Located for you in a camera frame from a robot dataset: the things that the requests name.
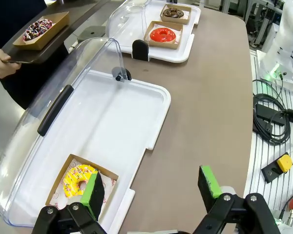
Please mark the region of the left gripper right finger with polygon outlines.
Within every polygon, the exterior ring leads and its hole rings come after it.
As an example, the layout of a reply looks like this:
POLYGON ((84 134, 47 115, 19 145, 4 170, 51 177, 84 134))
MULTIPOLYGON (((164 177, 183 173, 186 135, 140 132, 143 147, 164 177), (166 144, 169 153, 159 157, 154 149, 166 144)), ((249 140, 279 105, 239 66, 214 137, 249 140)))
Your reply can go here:
POLYGON ((210 166, 200 166, 198 188, 207 214, 195 229, 195 234, 220 234, 228 223, 235 224, 242 234, 280 233, 261 194, 251 193, 241 198, 222 192, 210 166))

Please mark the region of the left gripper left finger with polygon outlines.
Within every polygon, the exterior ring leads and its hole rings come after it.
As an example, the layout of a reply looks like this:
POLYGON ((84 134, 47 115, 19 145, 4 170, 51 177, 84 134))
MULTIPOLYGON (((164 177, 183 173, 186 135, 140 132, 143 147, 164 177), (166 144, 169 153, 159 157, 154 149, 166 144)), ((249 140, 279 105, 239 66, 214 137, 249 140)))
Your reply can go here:
POLYGON ((45 206, 36 220, 33 234, 105 234, 98 223, 105 190, 100 173, 92 174, 79 201, 63 209, 45 206))

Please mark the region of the person's hand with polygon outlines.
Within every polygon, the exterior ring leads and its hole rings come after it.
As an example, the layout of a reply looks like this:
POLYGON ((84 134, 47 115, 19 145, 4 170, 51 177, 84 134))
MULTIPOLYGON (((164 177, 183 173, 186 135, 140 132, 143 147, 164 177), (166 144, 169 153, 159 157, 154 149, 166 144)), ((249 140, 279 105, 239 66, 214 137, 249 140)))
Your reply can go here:
POLYGON ((20 68, 20 63, 9 62, 11 57, 0 49, 0 79, 16 73, 20 68))

